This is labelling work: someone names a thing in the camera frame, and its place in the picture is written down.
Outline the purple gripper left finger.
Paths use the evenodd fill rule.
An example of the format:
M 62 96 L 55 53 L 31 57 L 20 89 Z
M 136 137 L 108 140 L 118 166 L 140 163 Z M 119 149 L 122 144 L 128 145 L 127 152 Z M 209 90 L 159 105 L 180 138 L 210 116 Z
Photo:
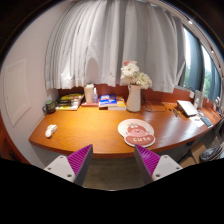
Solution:
M 82 186 L 93 156 L 93 145 L 85 146 L 69 156 L 59 155 L 44 168 L 54 175 Z

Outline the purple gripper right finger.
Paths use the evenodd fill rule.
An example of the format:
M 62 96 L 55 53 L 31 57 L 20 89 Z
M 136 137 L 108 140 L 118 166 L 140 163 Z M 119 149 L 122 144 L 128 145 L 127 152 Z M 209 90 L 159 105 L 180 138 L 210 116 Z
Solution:
M 182 169 L 170 156 L 158 154 L 136 145 L 134 156 L 145 184 L 152 183 Z

